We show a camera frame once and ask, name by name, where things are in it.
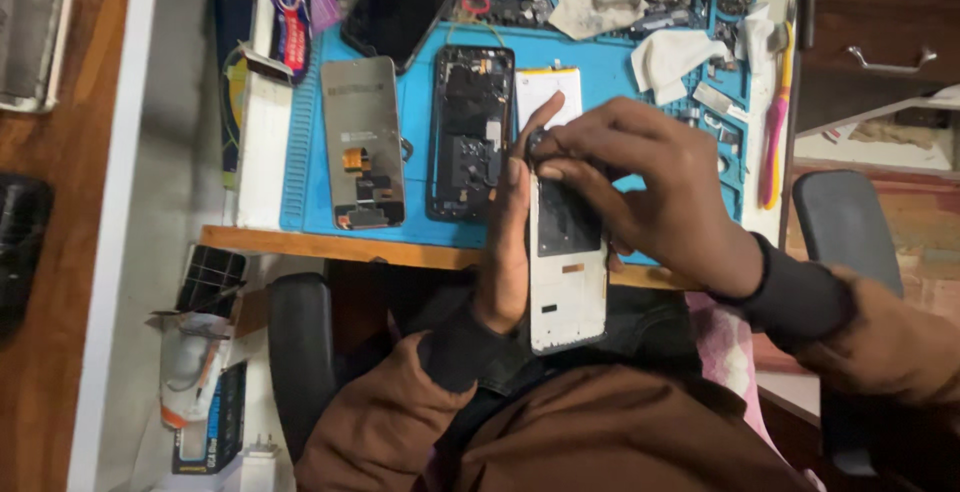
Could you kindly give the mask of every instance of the phone parts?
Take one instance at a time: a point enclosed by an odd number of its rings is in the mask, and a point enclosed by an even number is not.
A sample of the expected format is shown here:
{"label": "phone parts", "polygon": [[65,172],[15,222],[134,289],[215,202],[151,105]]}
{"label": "phone parts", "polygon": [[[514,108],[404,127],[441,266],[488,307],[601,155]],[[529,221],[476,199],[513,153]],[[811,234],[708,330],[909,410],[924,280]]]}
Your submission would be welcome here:
{"label": "phone parts", "polygon": [[436,57],[427,214],[484,220],[514,137],[514,52],[446,45]]}
{"label": "phone parts", "polygon": [[334,225],[401,225],[406,212],[394,62],[389,56],[333,60],[319,76]]}
{"label": "phone parts", "polygon": [[549,354],[602,339],[607,242],[594,210],[565,184],[530,173],[530,345]]}

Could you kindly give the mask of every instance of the drawer handle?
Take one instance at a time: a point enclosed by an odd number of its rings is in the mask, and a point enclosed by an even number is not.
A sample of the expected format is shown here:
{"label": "drawer handle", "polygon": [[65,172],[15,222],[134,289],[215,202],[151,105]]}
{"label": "drawer handle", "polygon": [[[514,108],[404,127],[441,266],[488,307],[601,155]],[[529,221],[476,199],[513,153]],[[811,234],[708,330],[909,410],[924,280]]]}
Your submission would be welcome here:
{"label": "drawer handle", "polygon": [[870,64],[867,62],[867,59],[863,57],[863,52],[860,51],[860,46],[847,46],[846,51],[852,53],[854,57],[860,62],[860,68],[864,70],[875,70],[877,72],[893,72],[894,74],[916,74],[920,72],[920,68],[923,65],[926,65],[930,61],[937,59],[937,52],[931,50],[927,46],[923,46],[923,54],[919,56],[919,61],[916,66],[895,66],[894,64]]}

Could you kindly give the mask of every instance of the black sleeve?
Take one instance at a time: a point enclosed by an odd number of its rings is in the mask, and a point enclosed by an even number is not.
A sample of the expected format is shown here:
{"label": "black sleeve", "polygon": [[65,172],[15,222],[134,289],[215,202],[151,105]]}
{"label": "black sleeve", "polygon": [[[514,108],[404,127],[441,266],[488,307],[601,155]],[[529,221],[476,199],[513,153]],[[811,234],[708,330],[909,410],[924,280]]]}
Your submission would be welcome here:
{"label": "black sleeve", "polygon": [[857,307],[846,282],[819,263],[790,257],[753,233],[763,253],[760,287],[745,299],[713,295],[721,304],[736,307],[751,326],[760,327],[787,353],[843,329]]}
{"label": "black sleeve", "polygon": [[435,384],[462,393],[474,386],[511,340],[476,319],[471,294],[420,340],[416,353],[420,367]]}

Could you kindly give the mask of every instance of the white cloth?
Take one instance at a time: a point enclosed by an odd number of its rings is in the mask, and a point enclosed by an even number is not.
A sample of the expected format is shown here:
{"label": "white cloth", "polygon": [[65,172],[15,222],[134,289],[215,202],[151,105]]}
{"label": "white cloth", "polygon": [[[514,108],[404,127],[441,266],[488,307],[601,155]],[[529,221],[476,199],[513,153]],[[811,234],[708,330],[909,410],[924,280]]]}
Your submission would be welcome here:
{"label": "white cloth", "polygon": [[644,0],[559,0],[548,21],[574,41],[582,41],[633,25],[647,6]]}
{"label": "white cloth", "polygon": [[750,73],[755,76],[766,74],[771,68],[770,64],[773,63],[768,40],[776,24],[768,19],[768,16],[770,16],[770,5],[755,3],[750,5],[747,16],[736,24],[737,38],[733,56],[741,61],[749,60]]}
{"label": "white cloth", "polygon": [[706,32],[662,29],[633,50],[630,62],[640,92],[654,90],[656,105],[663,106],[688,95],[683,78],[690,70],[725,53],[727,46]]}

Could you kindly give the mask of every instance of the pink cloth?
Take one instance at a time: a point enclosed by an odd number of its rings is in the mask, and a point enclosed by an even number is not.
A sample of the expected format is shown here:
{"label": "pink cloth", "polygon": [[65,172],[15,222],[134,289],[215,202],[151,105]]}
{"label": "pink cloth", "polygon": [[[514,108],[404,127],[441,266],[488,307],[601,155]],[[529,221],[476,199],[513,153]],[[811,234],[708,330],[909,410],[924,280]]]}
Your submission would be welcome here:
{"label": "pink cloth", "polygon": [[747,413],[743,419],[776,451],[763,424],[750,325],[706,293],[687,292],[686,305],[690,308],[697,352],[703,362],[703,377],[746,401]]}

